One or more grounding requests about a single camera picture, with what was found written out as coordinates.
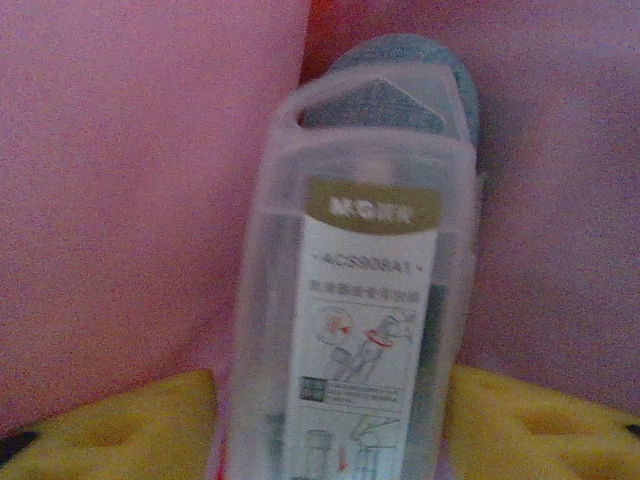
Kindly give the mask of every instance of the yellow sponge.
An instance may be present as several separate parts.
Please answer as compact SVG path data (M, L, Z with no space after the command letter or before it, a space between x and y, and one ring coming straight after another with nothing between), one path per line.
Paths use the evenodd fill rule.
M209 372L176 375L31 425L0 480L200 480L215 412Z
M458 480L639 480L640 418L453 369L445 434Z

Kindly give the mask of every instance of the red object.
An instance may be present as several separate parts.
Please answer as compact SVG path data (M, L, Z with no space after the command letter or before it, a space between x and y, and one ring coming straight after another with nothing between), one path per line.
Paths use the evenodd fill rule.
M222 448L220 449L220 465L218 466L218 473L216 480L226 480L225 471L227 465L227 436L224 436L222 440Z
M326 14L332 7L333 0L313 0L311 2L311 15L312 20L316 15Z
M331 334L336 333L336 330L339 328L338 325L340 325L340 317L331 317L329 320L329 331Z
M349 468L349 464L347 463L347 449L344 448L344 445L340 447L340 460L338 464L338 471L344 472L347 468Z
M367 333L365 333L365 335L367 336L367 338L369 340L371 340L373 343L375 343L376 345L380 345L381 347L384 348L389 348L393 346L393 342L383 342L382 340L379 340L378 338L376 338L376 331L375 330L369 330Z

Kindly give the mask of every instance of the clear plastic box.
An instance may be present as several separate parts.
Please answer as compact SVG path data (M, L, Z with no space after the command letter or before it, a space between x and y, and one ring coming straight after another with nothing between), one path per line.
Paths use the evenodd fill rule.
M439 117L439 134L299 125L305 111L371 81L388 82ZM426 188L441 195L402 471L407 480L428 478L436 464L449 369L459 346L475 267L478 177L453 75L448 67L424 64L358 67L327 75L294 92L274 116L238 298L229 478L284 478L278 472L291 387L305 202L312 178Z

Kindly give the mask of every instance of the pink fabric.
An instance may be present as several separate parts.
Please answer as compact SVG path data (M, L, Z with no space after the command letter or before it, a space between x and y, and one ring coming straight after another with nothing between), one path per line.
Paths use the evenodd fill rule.
M459 53L492 178L461 360L640 413L640 12L566 4L336 0L303 78L387 32ZM0 5L0 435L192 366L225 373L251 187L307 8Z
M0 435L228 366L298 0L2 2Z

